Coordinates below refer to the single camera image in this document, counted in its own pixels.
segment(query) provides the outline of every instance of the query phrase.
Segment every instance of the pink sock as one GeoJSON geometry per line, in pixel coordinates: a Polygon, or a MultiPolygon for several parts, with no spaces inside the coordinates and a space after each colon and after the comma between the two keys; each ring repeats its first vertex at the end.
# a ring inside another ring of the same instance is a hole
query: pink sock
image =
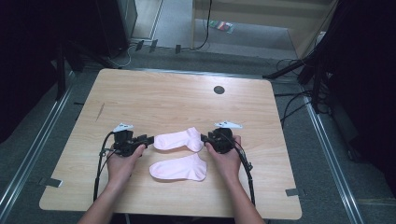
{"type": "Polygon", "coordinates": [[[201,134],[194,128],[179,133],[165,133],[154,137],[154,146],[160,150],[175,147],[188,147],[191,151],[198,152],[204,146],[201,134]]]}
{"type": "Polygon", "coordinates": [[[150,174],[159,179],[189,179],[202,181],[206,177],[206,162],[197,153],[193,155],[159,161],[149,167],[150,174]]]}

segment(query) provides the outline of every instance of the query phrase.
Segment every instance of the tape piece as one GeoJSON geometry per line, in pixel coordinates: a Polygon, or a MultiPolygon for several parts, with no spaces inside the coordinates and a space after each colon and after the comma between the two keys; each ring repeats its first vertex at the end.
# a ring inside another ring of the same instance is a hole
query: tape piece
{"type": "Polygon", "coordinates": [[[155,51],[155,48],[157,48],[157,42],[158,42],[158,39],[153,40],[151,42],[151,46],[149,47],[149,53],[152,53],[155,51]]]}
{"type": "Polygon", "coordinates": [[[176,45],[176,54],[181,52],[181,45],[176,45]]]}
{"type": "Polygon", "coordinates": [[[139,43],[137,43],[136,49],[134,51],[141,50],[144,42],[144,40],[141,40],[139,43]]]}
{"type": "Polygon", "coordinates": [[[54,187],[54,188],[60,188],[62,183],[63,183],[62,180],[46,178],[46,177],[42,177],[40,179],[40,181],[38,181],[38,185],[50,186],[50,187],[54,187]]]}
{"type": "Polygon", "coordinates": [[[288,197],[296,196],[296,195],[301,197],[301,196],[305,196],[306,195],[304,189],[301,189],[301,190],[299,190],[299,189],[286,189],[285,191],[286,191],[286,195],[288,195],[288,197]]]}

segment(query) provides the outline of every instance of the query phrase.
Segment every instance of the forearm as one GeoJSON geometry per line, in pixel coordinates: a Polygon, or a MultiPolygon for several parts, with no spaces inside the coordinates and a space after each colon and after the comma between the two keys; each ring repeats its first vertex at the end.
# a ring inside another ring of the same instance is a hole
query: forearm
{"type": "Polygon", "coordinates": [[[88,211],[84,214],[78,224],[95,223],[107,224],[109,223],[114,206],[122,194],[122,189],[112,188],[106,186],[104,191],[99,195],[96,201],[91,205],[88,211]]]}
{"type": "Polygon", "coordinates": [[[238,178],[226,180],[233,204],[235,223],[264,223],[238,178]]]}

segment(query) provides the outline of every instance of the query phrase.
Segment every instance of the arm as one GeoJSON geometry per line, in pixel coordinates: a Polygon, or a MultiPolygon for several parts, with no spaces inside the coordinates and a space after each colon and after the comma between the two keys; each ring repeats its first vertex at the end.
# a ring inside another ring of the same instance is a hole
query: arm
{"type": "Polygon", "coordinates": [[[130,157],[121,157],[113,154],[108,157],[107,170],[108,182],[96,201],[91,205],[78,224],[82,223],[108,223],[113,215],[113,210],[118,198],[123,193],[137,159],[142,155],[144,145],[139,146],[130,157]]]}
{"type": "MultiPolygon", "coordinates": [[[[235,135],[233,138],[237,143],[241,143],[240,136],[235,135]]],[[[218,171],[230,193],[235,223],[264,223],[239,181],[241,161],[235,149],[219,154],[210,143],[206,143],[205,146],[216,162],[218,171]]]]}

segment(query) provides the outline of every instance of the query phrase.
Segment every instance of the person's left hand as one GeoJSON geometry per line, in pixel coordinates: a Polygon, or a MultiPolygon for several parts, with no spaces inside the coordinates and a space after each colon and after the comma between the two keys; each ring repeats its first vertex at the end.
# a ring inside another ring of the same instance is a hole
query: person's left hand
{"type": "Polygon", "coordinates": [[[107,153],[107,186],[115,189],[123,189],[132,175],[132,170],[137,159],[143,154],[145,145],[140,145],[129,157],[122,157],[117,154],[107,153]]]}

